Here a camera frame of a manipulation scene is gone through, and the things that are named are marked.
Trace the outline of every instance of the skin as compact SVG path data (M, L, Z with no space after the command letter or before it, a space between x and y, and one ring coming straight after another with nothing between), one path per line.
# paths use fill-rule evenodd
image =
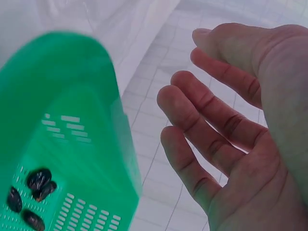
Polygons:
M173 124L161 133L170 164L211 231L308 230L308 29L223 24L192 37L192 62L263 109L269 129L192 73L177 72L157 96ZM226 186L199 165L185 138L229 178Z

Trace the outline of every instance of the green plastic basket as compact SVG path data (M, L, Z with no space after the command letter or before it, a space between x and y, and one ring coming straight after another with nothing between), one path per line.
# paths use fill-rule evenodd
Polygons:
M97 41L52 32L24 46L0 71L0 108L0 230L31 230L5 203L11 185L47 231L129 230L141 178L114 68ZM41 167L58 188L39 203L26 178Z

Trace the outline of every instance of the black seed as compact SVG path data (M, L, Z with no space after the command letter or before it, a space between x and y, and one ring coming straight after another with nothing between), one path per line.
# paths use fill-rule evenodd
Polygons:
M38 215L35 213L31 212L28 209L25 209L23 211L23 219L25 223L30 226L32 229L36 231L44 231L45 230L45 224Z
M30 172L27 178L27 186L32 190L39 190L51 180L51 172L47 168L42 168Z
M41 202L44 200L49 194L53 193L57 188L57 184L54 181L48 182L46 185L44 185L40 190L36 190L33 192L33 198Z
M23 208L23 202L21 200L21 196L20 196L19 192L13 186L10 189L10 192L9 192L9 195L8 195L6 202L7 202L7 205L9 206L9 208L13 212L15 212L15 213L21 212L21 210Z

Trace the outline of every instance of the finger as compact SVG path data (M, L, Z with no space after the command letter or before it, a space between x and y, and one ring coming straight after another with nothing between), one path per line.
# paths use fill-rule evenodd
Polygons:
M171 166L188 192L208 212L209 205L221 186L200 166L180 129L165 128L161 134L161 142Z
M192 102L195 108L212 124L219 133L234 145L247 151L253 149L267 128L248 120L201 83L191 72L179 71L171 79Z
M192 35L197 47L209 57L236 66L262 81L258 73L267 67L270 61L267 57L276 52L275 47L294 35L307 35L307 29L290 25L265 29L230 23L221 24L209 33L197 29Z
M179 88L162 88L157 102L170 122L182 130L202 156L229 176L245 154L212 129Z
M262 108L261 87L257 78L228 63L210 58L200 48L192 51L191 60L197 67L235 90L248 103Z

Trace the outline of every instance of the white fabric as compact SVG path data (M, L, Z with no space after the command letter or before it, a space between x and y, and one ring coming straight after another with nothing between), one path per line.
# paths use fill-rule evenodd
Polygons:
M109 51L122 94L163 23L180 0L1 0L0 66L46 31L94 36Z

